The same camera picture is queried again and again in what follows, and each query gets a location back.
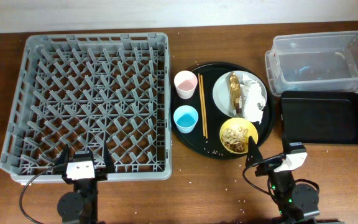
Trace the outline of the pink plastic cup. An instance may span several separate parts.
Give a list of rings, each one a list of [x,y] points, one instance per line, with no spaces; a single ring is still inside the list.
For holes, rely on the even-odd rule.
[[[180,71],[174,77],[174,86],[178,96],[186,100],[193,96],[198,86],[198,79],[191,71]]]

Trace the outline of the yellow bowl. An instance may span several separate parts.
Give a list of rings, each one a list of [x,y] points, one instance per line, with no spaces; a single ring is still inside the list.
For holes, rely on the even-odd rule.
[[[219,131],[220,141],[221,141],[221,135],[222,135],[223,131],[226,128],[236,128],[238,126],[241,126],[243,128],[247,128],[248,129],[248,139],[249,139],[250,136],[252,136],[254,141],[255,141],[255,143],[258,142],[259,135],[258,135],[258,132],[256,130],[256,127],[250,121],[248,121],[248,120],[246,120],[244,118],[231,118],[231,119],[225,121],[223,123],[223,125],[221,126],[221,129]],[[247,147],[247,151],[245,153],[232,152],[232,151],[228,150],[226,147],[224,147],[224,148],[227,151],[229,151],[231,153],[234,153],[234,154],[245,154],[245,153],[248,152],[248,147]]]

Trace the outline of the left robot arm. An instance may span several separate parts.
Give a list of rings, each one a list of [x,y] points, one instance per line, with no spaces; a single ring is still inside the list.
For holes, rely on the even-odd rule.
[[[69,158],[69,146],[66,145],[58,157],[55,169],[62,179],[73,186],[73,190],[64,194],[57,205],[57,212],[63,223],[98,223],[98,182],[106,181],[108,175],[115,172],[114,162],[108,146],[103,144],[105,166],[94,166],[91,151],[76,152]]]

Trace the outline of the food scraps and rice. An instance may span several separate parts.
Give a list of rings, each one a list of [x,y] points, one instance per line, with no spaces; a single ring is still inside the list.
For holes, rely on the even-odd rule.
[[[221,135],[221,141],[228,150],[245,153],[248,147],[248,129],[241,126],[226,128]]]

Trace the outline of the gold foil wrapper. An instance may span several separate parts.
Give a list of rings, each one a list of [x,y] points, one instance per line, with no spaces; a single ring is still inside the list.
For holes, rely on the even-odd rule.
[[[234,72],[229,75],[229,93],[234,117],[241,117],[242,92],[238,76]]]

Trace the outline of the grey round plate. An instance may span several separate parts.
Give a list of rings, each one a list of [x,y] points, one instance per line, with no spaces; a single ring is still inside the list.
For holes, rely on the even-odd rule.
[[[266,87],[262,83],[262,81],[257,78],[255,75],[245,72],[245,71],[233,71],[239,79],[240,85],[242,84],[242,75],[248,75],[251,79],[257,81],[260,86],[262,87],[262,95],[266,99],[267,105],[267,91]],[[216,83],[213,86],[213,101],[215,102],[218,109],[224,113],[225,115],[228,115],[229,117],[234,117],[232,106],[231,106],[231,99],[230,99],[230,93],[229,93],[229,75],[231,72],[227,72],[221,77],[218,78]]]

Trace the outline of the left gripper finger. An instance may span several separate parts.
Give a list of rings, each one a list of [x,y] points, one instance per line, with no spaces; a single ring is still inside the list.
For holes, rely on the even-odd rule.
[[[114,162],[113,162],[112,157],[109,153],[109,149],[108,149],[106,141],[104,141],[104,144],[103,144],[103,159],[104,159],[106,173],[107,174],[115,173],[116,170],[115,170]]]
[[[70,147],[68,144],[66,144],[62,153],[60,154],[59,158],[57,159],[56,165],[62,165],[62,164],[65,164],[66,162],[68,162],[69,152],[70,152]]]

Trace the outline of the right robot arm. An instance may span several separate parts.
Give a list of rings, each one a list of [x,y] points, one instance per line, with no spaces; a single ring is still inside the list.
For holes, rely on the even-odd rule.
[[[294,179],[292,172],[301,167],[307,157],[306,147],[301,142],[290,142],[282,138],[283,152],[264,159],[253,137],[248,138],[246,168],[255,167],[257,177],[267,176],[267,190],[244,180],[253,188],[267,194],[278,207],[280,216],[273,223],[316,223],[319,215],[319,185],[306,179]]]

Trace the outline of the blue plastic cup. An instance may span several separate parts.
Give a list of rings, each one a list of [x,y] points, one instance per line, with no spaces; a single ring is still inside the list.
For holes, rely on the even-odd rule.
[[[197,110],[189,105],[179,106],[173,114],[173,120],[179,132],[188,134],[192,132],[198,122]]]

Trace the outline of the white napkin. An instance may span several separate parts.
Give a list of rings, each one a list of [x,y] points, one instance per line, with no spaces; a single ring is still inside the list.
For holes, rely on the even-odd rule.
[[[266,104],[266,99],[262,95],[262,87],[248,75],[242,75],[241,90],[243,95],[242,116],[252,123],[261,123]]]

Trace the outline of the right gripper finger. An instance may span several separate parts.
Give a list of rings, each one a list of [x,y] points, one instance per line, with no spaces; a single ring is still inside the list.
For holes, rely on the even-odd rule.
[[[282,146],[284,152],[290,152],[291,145],[286,134],[282,134]]]
[[[263,157],[259,151],[257,144],[255,143],[252,136],[248,139],[248,152],[247,152],[247,160],[246,167],[257,166],[261,163]]]

